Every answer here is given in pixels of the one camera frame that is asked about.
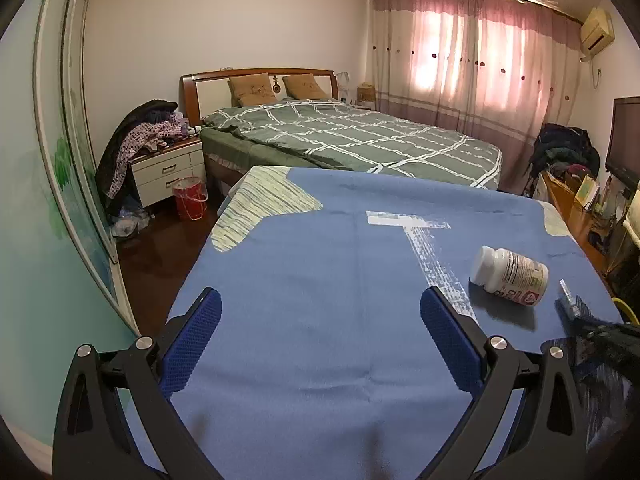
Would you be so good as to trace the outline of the clear plastic wrapper strip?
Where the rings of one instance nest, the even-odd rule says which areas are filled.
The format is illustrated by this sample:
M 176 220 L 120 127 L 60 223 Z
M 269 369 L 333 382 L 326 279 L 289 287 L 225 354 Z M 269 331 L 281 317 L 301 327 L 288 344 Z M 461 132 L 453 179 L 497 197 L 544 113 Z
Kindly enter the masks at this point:
M 401 228 L 411 249 L 418 260 L 420 269 L 428 286 L 437 286 L 459 314 L 477 321 L 465 286 L 454 274 L 451 266 L 440 254 L 433 232 L 450 230 L 445 221 L 426 220 L 413 214 L 395 214 L 394 212 L 367 211 L 370 226 L 393 226 Z

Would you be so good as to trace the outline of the white pill bottle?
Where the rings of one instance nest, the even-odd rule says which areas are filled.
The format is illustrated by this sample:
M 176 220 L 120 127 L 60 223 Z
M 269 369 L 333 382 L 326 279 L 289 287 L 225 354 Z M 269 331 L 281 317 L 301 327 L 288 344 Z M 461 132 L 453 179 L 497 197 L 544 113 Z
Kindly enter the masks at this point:
M 472 265 L 470 282 L 488 294 L 533 307 L 547 290 L 549 269 L 509 249 L 482 246 Z

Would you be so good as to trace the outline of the wooden tv cabinet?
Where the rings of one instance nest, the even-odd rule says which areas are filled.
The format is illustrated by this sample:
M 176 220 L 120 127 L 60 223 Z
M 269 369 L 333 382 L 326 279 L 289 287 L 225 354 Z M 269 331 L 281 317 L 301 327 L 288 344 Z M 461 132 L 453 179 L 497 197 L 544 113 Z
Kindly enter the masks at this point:
M 558 179 L 547 171 L 542 172 L 540 176 L 547 187 L 550 202 L 559 211 L 570 234 L 582 248 L 602 281 L 605 281 L 606 257 L 588 240 L 589 233 L 594 229 L 596 217 L 582 208 L 575 198 L 575 193 Z

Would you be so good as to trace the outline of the blue cloth with star patches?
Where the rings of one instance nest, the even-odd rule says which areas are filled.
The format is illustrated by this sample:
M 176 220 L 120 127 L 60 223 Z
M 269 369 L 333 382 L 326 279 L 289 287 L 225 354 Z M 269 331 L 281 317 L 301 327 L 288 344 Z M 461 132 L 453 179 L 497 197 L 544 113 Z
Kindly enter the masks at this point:
M 206 243 L 172 315 L 205 287 L 221 320 L 171 401 L 227 479 L 413 479 L 469 406 L 420 315 L 428 287 L 401 228 L 367 211 L 445 221 L 433 232 L 477 323 L 518 350 L 561 338 L 559 280 L 598 318 L 620 315 L 577 243 L 552 235 L 547 206 L 516 195 L 382 174 L 294 168 L 319 203 L 263 218 L 234 247 Z M 533 307 L 470 282 L 482 246 L 544 263 Z

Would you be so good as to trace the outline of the red plastic bucket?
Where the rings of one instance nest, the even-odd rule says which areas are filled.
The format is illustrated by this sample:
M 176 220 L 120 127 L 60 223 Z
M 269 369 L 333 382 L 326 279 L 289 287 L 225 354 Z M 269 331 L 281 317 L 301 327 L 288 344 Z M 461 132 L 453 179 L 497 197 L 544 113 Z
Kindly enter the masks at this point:
M 172 187 L 178 216 L 181 220 L 198 221 L 205 216 L 208 192 L 200 177 L 185 177 Z

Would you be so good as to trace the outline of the black television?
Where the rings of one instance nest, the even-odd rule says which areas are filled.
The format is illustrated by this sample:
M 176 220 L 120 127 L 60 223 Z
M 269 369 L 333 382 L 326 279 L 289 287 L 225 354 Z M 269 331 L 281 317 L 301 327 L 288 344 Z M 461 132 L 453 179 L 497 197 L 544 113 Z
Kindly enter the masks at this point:
M 613 102 L 612 127 L 605 169 L 634 190 L 640 176 L 640 98 L 628 96 Z

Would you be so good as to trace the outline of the pile of dark clothes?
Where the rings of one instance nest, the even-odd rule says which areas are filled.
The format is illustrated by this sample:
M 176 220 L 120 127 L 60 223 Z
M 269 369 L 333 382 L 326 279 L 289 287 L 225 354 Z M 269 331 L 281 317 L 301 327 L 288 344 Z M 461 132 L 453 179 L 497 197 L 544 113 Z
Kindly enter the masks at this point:
M 534 142 L 528 162 L 529 177 L 536 179 L 542 170 L 556 162 L 584 166 L 594 178 L 600 170 L 600 155 L 587 130 L 547 122 Z

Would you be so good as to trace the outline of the white bedside drawer cabinet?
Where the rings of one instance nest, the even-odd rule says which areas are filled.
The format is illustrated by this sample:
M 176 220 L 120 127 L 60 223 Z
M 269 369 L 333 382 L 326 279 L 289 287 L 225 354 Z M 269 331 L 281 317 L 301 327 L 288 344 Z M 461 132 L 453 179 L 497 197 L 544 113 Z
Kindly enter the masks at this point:
M 172 196 L 172 187 L 182 178 L 206 181 L 203 145 L 199 138 L 171 145 L 167 150 L 141 155 L 131 163 L 134 183 L 143 207 Z

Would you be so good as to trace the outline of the wooden bed with headboard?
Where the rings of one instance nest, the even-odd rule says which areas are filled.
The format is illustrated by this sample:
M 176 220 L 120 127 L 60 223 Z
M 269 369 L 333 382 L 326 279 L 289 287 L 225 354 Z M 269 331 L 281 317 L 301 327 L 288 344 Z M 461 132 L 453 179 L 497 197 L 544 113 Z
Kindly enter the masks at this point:
M 497 188 L 502 153 L 466 134 L 347 104 L 330 70 L 240 68 L 184 75 L 183 113 L 222 190 L 259 165 L 363 171 Z

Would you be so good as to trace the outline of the green plaid duvet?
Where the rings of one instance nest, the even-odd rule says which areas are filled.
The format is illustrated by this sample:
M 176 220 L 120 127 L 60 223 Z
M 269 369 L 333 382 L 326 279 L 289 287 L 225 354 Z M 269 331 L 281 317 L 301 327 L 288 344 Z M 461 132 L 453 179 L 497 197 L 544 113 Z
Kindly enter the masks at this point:
M 204 124 L 323 169 L 496 190 L 502 168 L 495 145 L 335 100 L 221 108 Z

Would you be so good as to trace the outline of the pink window curtain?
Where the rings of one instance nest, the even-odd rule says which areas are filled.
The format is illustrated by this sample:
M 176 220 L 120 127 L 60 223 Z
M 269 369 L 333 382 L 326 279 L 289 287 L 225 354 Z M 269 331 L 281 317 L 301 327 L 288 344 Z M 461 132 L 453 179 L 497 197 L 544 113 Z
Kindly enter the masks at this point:
M 540 129 L 572 114 L 582 25 L 521 0 L 369 1 L 378 110 L 494 144 L 521 193 Z

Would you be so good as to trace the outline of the brown pillow left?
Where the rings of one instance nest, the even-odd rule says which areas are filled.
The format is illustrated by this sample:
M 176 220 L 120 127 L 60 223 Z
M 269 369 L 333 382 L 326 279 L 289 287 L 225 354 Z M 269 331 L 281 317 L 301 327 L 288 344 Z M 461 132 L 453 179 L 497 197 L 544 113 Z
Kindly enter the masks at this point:
M 230 77 L 229 87 L 234 102 L 242 107 L 278 102 L 267 73 Z

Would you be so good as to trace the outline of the brown pillow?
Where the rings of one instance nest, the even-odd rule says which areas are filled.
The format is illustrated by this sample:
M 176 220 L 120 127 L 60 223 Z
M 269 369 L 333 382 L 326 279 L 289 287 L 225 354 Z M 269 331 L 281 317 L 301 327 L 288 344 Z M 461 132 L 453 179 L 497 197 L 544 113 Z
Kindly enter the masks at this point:
M 234 102 L 242 107 L 278 102 L 267 73 L 230 77 L 229 87 Z
M 294 100 L 328 100 L 330 96 L 319 86 L 313 74 L 283 77 L 286 93 Z

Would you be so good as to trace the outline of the brown pillow right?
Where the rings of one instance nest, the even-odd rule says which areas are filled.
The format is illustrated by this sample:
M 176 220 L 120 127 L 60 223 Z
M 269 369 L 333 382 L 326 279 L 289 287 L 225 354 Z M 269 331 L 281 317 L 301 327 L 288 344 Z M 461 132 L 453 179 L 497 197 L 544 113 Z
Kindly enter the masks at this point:
M 313 74 L 283 77 L 286 93 L 294 100 L 328 100 L 330 96 L 319 86 Z

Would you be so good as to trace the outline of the wall air conditioner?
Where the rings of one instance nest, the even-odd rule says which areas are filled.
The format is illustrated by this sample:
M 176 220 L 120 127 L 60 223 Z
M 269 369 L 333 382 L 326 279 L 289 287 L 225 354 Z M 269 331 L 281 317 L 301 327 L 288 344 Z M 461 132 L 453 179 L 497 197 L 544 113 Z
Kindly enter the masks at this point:
M 615 39 L 611 15 L 600 6 L 595 6 L 580 29 L 582 53 L 593 58 Z

